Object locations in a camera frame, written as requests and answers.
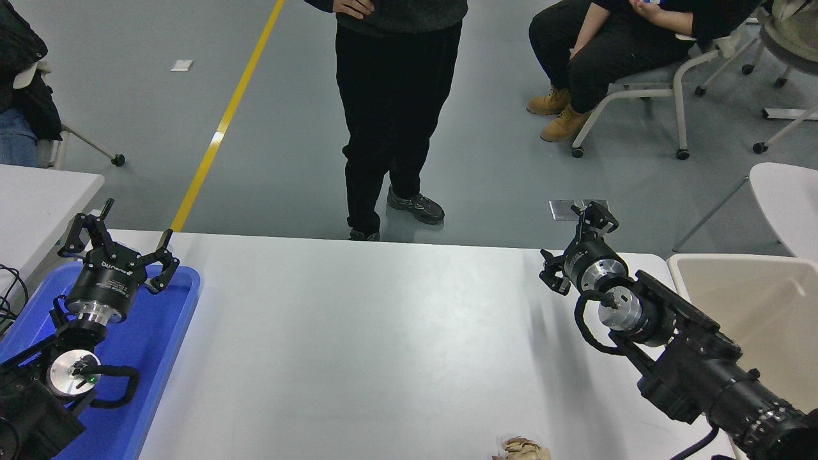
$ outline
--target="blue tray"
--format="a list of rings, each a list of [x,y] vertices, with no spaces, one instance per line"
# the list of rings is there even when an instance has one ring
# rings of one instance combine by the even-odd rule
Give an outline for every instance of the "blue tray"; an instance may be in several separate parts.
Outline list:
[[[0,342],[0,362],[54,333],[48,316],[52,301],[60,294],[68,294],[82,266],[80,262],[66,264],[48,274],[9,334]],[[148,277],[156,276],[160,269],[159,265],[149,265]],[[144,286],[141,287],[128,319],[119,324],[108,324],[108,336],[97,346],[95,354],[103,364],[138,369],[137,393],[121,408],[85,409],[79,415],[85,432],[55,458],[130,459],[139,456],[196,308],[199,284],[199,274],[193,268],[179,267],[167,289],[151,295]],[[119,399],[124,393],[126,380],[102,377],[96,387],[97,397]]]

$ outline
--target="black cable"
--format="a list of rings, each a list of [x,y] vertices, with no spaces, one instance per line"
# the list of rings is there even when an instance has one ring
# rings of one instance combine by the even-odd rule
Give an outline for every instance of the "black cable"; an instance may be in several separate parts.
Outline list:
[[[22,447],[20,442],[20,433],[17,431],[17,428],[15,428],[15,426],[12,425],[11,422],[9,422],[5,417],[0,416],[0,422],[6,423],[6,425],[8,425],[11,428],[11,432],[14,433],[16,447],[14,449],[14,456],[11,457],[11,460],[15,460],[15,458],[17,458],[17,454],[20,453],[20,447]]]
[[[6,333],[8,328],[11,327],[18,316],[16,313],[11,311],[11,302],[8,299],[11,295],[11,290],[14,289],[14,286],[17,283],[20,283],[20,287],[23,288],[23,294],[25,296],[25,300],[23,302],[25,307],[25,305],[29,303],[29,288],[25,285],[23,278],[20,276],[20,270],[17,268],[0,264],[0,270],[6,270],[14,277],[14,279],[11,280],[11,284],[9,284],[8,289],[6,289],[6,293],[0,296],[0,322],[7,321],[6,325],[0,329],[0,336],[2,336]]]
[[[125,394],[122,398],[117,400],[108,400],[108,399],[94,399],[91,402],[91,407],[93,408],[102,408],[102,409],[113,409],[113,408],[120,408],[127,403],[131,402],[133,396],[137,393],[137,387],[139,386],[139,371],[136,368],[132,368],[130,366],[109,366],[105,364],[95,365],[92,364],[90,366],[86,366],[78,371],[75,374],[81,376],[90,376],[93,374],[101,374],[103,376],[108,377],[127,377],[128,384],[125,388]]]
[[[696,444],[691,445],[689,448],[682,450],[677,455],[672,457],[670,460],[682,460],[683,458],[688,458],[689,456],[697,453],[699,450],[703,449],[704,446],[712,443],[713,440],[716,439],[716,435],[718,434],[718,426],[710,424],[712,429],[708,433],[708,435],[704,436],[699,442]]]
[[[598,300],[603,304],[612,304],[614,302],[614,298],[611,295],[603,292],[589,289],[579,293],[577,307],[573,310],[573,319],[577,323],[577,327],[579,328],[579,333],[582,334],[582,338],[588,342],[588,345],[596,348],[602,353],[624,356],[625,354],[618,347],[602,345],[591,333],[591,330],[588,329],[588,325],[585,324],[585,306],[588,303],[588,300]]]

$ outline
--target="hand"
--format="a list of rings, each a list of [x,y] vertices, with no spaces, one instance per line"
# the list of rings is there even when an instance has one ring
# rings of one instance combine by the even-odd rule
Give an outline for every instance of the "hand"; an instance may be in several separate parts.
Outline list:
[[[371,0],[333,0],[332,12],[344,13],[357,19],[369,16],[375,10]]]
[[[662,14],[664,11],[657,3],[645,3],[642,0],[630,0],[633,11],[636,14],[644,17],[646,20],[653,22],[656,16]]]

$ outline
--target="blue jeans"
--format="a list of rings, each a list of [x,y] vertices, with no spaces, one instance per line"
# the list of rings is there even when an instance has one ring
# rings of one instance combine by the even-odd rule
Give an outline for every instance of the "blue jeans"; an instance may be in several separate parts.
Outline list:
[[[17,109],[0,113],[0,164],[37,167],[37,138]]]

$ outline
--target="crumpled paper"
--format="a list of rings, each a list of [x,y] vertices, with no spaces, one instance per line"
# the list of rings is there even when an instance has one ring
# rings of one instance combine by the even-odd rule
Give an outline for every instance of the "crumpled paper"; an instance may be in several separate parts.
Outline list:
[[[495,455],[492,460],[551,460],[551,452],[548,449],[523,437],[507,440],[503,443],[503,449],[508,455],[505,457]]]

